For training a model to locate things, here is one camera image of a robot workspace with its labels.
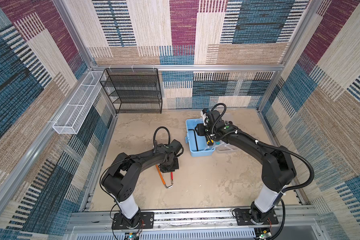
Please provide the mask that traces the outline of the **orange handled hex key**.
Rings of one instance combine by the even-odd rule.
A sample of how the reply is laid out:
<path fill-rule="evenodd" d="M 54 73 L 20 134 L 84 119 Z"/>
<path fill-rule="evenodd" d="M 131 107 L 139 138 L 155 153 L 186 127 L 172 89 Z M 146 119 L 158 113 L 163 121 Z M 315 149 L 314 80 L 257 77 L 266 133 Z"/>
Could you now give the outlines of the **orange handled hex key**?
<path fill-rule="evenodd" d="M 160 168 L 159 168 L 158 165 L 156 165 L 156 169 L 157 169 L 157 171 L 158 171 L 158 174 L 159 174 L 159 176 L 160 176 L 160 179 L 161 179 L 162 184 L 164 185 L 164 187 L 165 187 L 166 189 L 172 188 L 174 185 L 171 187 L 171 184 L 170 184 L 170 185 L 167 185 L 167 184 L 166 184 L 165 179 L 164 179 L 164 177 L 163 177 L 163 174 L 162 174 L 162 172 L 160 171 Z"/>

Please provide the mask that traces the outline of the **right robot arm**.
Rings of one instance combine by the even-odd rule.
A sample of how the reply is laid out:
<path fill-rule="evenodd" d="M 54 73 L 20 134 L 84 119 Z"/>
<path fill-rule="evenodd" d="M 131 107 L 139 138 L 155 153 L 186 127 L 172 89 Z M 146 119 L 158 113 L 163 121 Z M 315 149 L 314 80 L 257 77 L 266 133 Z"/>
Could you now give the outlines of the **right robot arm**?
<path fill-rule="evenodd" d="M 199 136 L 207 136 L 214 142 L 222 141 L 237 147 L 262 165 L 263 187 L 247 214 L 253 224 L 260 225 L 273 215 L 274 207 L 281 201 L 284 193 L 304 188 L 312 183 L 315 177 L 314 168 L 305 158 L 288 148 L 266 144 L 245 133 L 233 123 L 224 121 L 226 110 L 227 106 L 223 103 L 216 104 L 212 109 L 204 108 L 201 111 L 203 122 L 197 124 L 196 133 Z M 292 158 L 300 160 L 309 171 L 308 179 L 295 186 L 290 185 L 297 176 Z"/>

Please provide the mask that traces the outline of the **light blue plastic toolbox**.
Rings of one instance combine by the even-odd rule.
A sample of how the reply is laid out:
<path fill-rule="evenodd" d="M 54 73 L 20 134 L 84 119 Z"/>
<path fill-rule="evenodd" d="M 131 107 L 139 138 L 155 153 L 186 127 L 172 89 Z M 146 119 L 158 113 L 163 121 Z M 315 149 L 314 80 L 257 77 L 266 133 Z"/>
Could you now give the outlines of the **light blue plastic toolbox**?
<path fill-rule="evenodd" d="M 225 154 L 238 151 L 239 148 L 226 144 L 222 141 L 214 143 L 213 146 L 208 146 L 206 137 L 201 137 L 196 134 L 195 127 L 197 124 L 202 123 L 202 119 L 188 119 L 186 120 L 187 134 L 185 137 L 186 144 L 189 144 L 191 156 L 196 157 L 207 157 L 213 153 Z"/>

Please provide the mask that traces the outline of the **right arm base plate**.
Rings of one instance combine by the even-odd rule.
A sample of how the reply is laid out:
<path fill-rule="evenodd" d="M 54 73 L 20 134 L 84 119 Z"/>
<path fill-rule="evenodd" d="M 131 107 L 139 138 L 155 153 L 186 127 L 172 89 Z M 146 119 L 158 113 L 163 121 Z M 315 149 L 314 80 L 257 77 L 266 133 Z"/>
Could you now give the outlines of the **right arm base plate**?
<path fill-rule="evenodd" d="M 277 225 L 279 223 L 274 209 L 262 213 L 257 209 L 235 208 L 232 210 L 232 215 L 236 219 L 238 226 Z"/>

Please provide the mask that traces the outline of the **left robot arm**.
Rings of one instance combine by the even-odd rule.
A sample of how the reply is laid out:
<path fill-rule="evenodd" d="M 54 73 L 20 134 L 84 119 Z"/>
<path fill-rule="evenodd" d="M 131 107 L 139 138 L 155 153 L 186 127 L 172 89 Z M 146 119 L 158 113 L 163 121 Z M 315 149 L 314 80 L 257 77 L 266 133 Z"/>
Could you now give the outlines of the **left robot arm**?
<path fill-rule="evenodd" d="M 182 144 L 171 140 L 168 128 L 159 127 L 154 132 L 152 150 L 137 155 L 121 153 L 115 158 L 100 178 L 101 189 L 120 209 L 120 213 L 114 216 L 115 224 L 134 229 L 148 222 L 141 216 L 141 209 L 133 196 L 140 174 L 151 167 L 156 167 L 161 174 L 173 173 L 179 169 L 178 158 L 183 153 Z"/>

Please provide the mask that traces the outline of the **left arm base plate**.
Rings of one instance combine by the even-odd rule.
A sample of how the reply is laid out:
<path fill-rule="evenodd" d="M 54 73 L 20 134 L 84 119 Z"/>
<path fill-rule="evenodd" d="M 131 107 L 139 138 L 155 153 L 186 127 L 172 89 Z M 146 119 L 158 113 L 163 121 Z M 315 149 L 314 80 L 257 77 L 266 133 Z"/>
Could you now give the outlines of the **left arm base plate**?
<path fill-rule="evenodd" d="M 138 211 L 131 219 L 122 213 L 114 215 L 112 230 L 138 230 L 152 229 L 154 226 L 155 213 Z"/>

